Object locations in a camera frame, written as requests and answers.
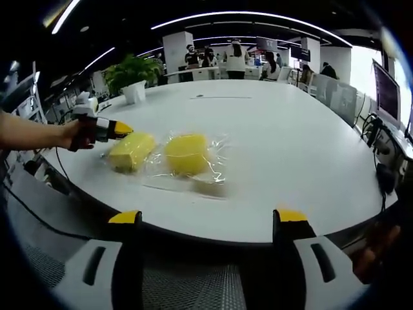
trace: potted plant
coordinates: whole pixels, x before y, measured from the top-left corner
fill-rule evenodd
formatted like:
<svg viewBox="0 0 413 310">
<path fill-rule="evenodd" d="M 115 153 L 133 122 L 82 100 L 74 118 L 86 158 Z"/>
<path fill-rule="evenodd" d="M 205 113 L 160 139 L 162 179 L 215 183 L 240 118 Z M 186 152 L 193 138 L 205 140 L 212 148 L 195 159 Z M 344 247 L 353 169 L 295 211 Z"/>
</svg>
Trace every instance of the potted plant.
<svg viewBox="0 0 413 310">
<path fill-rule="evenodd" d="M 140 103 L 145 100 L 145 83 L 159 75 L 159 66 L 153 59 L 127 55 L 118 65 L 106 70 L 105 80 L 112 94 L 120 90 L 127 103 Z"/>
</svg>

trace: desk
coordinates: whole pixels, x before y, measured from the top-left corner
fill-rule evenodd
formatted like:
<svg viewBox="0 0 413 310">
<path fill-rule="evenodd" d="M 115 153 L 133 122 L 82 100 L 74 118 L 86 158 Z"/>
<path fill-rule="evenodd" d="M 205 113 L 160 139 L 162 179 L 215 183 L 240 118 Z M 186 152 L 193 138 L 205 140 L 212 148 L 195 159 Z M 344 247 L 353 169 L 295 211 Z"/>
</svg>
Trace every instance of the desk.
<svg viewBox="0 0 413 310">
<path fill-rule="evenodd" d="M 170 84 L 172 83 L 179 83 L 179 75 L 185 73 L 192 73 L 194 76 L 194 72 L 208 72 L 208 79 L 219 79 L 219 67 L 206 67 L 206 68 L 197 68 L 197 69 L 188 69 L 183 71 L 176 71 L 173 73 L 165 74 L 168 77 Z"/>
<path fill-rule="evenodd" d="M 188 69 L 188 70 L 183 70 L 183 71 L 176 71 L 173 73 L 168 73 L 165 74 L 166 77 L 169 79 L 169 83 L 179 83 L 179 75 L 180 74 L 185 74 L 185 73 L 192 73 L 194 81 L 196 80 L 196 77 L 194 76 L 195 72 L 205 72 L 208 71 L 208 79 L 221 79 L 221 73 L 220 70 L 225 69 L 226 64 L 222 63 L 222 67 L 207 67 L 207 68 L 197 68 L 197 69 Z M 262 67 L 258 66 L 245 66 L 245 79 L 252 79 L 250 78 L 253 74 L 254 70 L 258 69 L 258 75 L 254 79 L 259 79 L 261 76 L 262 72 Z"/>
<path fill-rule="evenodd" d="M 229 242 L 272 241 L 272 210 L 305 213 L 317 235 L 341 231 L 381 208 L 373 153 L 334 112 L 293 85 L 265 81 L 198 81 L 146 90 L 144 106 L 120 98 L 101 116 L 161 141 L 170 130 L 228 134 L 224 200 L 141 186 L 102 164 L 114 142 L 59 155 L 71 181 L 119 211 L 139 209 L 144 222 Z M 46 160 L 62 172 L 55 152 Z M 397 200 L 387 197 L 386 206 Z"/>
</svg>

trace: white shirt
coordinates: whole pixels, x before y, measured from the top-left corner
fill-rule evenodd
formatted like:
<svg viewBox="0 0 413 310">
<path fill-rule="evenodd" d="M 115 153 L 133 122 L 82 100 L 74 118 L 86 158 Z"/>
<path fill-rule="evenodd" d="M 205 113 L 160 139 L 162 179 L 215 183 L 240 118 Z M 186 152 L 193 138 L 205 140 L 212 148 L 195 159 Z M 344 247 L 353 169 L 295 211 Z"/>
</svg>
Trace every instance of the white shirt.
<svg viewBox="0 0 413 310">
<path fill-rule="evenodd" d="M 236 57 L 234 55 L 234 47 L 228 45 L 225 51 L 227 57 L 227 71 L 245 71 L 245 62 L 249 56 L 247 51 L 241 46 L 241 56 Z"/>
<path fill-rule="evenodd" d="M 210 66 L 211 66 L 211 67 L 218 67 L 217 57 L 214 56 L 214 58 L 212 58 L 212 60 L 211 60 L 211 62 L 210 62 Z"/>
<path fill-rule="evenodd" d="M 281 68 L 279 67 L 279 65 L 277 65 L 276 70 L 274 71 L 274 73 L 271 73 L 271 65 L 270 63 L 265 63 L 263 65 L 263 72 L 266 71 L 267 72 L 267 78 L 268 79 L 277 79 L 279 76 L 279 73 L 281 72 Z"/>
</svg>

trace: yellow sponge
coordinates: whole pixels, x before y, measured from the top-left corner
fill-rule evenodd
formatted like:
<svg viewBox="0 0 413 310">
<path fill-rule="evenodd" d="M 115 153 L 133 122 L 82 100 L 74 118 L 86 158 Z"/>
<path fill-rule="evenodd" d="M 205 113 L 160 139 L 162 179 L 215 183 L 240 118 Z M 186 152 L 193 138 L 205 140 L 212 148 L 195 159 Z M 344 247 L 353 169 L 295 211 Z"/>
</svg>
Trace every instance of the yellow sponge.
<svg viewBox="0 0 413 310">
<path fill-rule="evenodd" d="M 137 170 L 155 147 L 155 139 L 144 132 L 133 132 L 112 147 L 109 162 L 121 172 Z"/>
<path fill-rule="evenodd" d="M 186 175 L 203 172 L 209 161 L 206 140 L 201 134 L 188 134 L 169 141 L 165 155 L 172 172 Z"/>
</svg>

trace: yellow tape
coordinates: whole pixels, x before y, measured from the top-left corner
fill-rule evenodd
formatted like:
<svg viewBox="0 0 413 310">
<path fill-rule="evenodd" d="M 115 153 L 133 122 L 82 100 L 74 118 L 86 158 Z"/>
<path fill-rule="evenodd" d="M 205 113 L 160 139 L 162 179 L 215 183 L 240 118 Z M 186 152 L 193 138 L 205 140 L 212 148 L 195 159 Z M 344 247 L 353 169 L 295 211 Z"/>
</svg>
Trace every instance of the yellow tape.
<svg viewBox="0 0 413 310">
<path fill-rule="evenodd" d="M 277 211 L 282 222 L 307 221 L 305 214 L 300 211 L 293 211 L 288 209 L 277 209 Z"/>
<path fill-rule="evenodd" d="M 109 220 L 109 223 L 116 223 L 116 224 L 126 224 L 126 223 L 135 223 L 136 214 L 139 211 L 128 211 L 122 212 L 115 215 L 113 218 Z"/>
</svg>

